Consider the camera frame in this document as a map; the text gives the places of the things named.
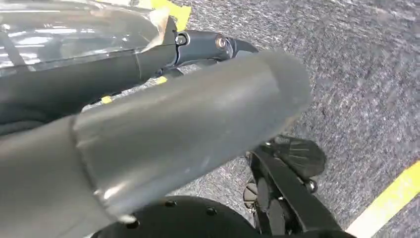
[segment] clear plastic cover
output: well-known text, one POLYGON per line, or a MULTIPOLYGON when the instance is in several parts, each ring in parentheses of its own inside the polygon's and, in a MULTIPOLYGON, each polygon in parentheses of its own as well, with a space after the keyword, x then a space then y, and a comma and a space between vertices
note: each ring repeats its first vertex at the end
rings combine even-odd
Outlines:
POLYGON ((142 53, 163 43, 168 17, 90 0, 0 0, 0 76, 142 53))

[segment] black bracket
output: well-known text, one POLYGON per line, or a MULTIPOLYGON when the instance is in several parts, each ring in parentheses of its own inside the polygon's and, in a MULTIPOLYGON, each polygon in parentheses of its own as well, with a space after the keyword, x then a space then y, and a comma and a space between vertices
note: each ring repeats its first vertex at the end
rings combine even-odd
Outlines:
POLYGON ((325 165, 325 155, 314 142, 280 136, 248 152, 247 158, 257 185, 253 212, 261 234, 341 230, 311 194, 316 183, 309 177, 322 173, 325 165))

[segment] bolt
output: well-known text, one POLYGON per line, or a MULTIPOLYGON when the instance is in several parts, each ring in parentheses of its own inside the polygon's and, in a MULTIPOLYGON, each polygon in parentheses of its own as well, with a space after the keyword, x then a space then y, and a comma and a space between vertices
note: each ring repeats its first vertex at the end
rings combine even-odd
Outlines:
POLYGON ((314 192, 316 192, 318 190, 317 183, 314 180, 312 180, 312 179, 310 179, 309 181, 305 182, 305 187, 308 189, 308 191, 310 193, 314 193, 314 192))
POLYGON ((216 38, 216 46, 222 50, 226 48, 226 38, 224 36, 217 36, 216 38))
POLYGON ((187 43, 187 38, 184 35, 178 35, 175 38, 175 42, 177 45, 181 46, 181 45, 185 45, 187 43))

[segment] yellow tape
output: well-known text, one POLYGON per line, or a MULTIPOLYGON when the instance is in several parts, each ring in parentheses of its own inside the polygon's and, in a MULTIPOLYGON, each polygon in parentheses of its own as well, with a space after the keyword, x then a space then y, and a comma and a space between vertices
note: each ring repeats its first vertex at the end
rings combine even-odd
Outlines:
POLYGON ((106 96, 101 98, 102 103, 107 104, 112 102, 112 98, 110 96, 106 96))
POLYGON ((163 83, 166 83, 167 81, 168 81, 167 78, 161 76, 161 77, 156 79, 156 84, 163 84, 163 83))
POLYGON ((420 161, 403 171, 348 227, 357 238, 370 238, 420 192, 420 161))
POLYGON ((176 18, 176 28, 183 31, 187 28, 188 18, 190 18, 190 6, 178 6, 168 0, 151 0, 153 8, 168 7, 169 15, 176 18))

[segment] tape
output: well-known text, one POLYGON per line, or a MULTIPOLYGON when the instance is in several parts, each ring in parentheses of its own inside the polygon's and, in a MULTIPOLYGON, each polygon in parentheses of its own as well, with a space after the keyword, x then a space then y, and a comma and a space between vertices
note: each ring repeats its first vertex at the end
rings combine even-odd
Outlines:
POLYGON ((169 15, 176 18, 176 28, 178 31, 183 31, 187 28, 187 22, 191 14, 190 6, 178 6, 168 0, 151 0, 151 2, 153 8, 169 8, 169 15))
POLYGON ((159 77, 159 78, 156 79, 156 85, 166 83, 167 81, 168 81, 167 78, 161 76, 161 77, 159 77))
POLYGON ((357 238, 370 238, 420 192, 420 161, 404 170, 348 227, 357 238))
POLYGON ((112 102, 112 98, 110 96, 103 97, 103 98, 101 98, 101 102, 103 104, 111 103, 112 102))

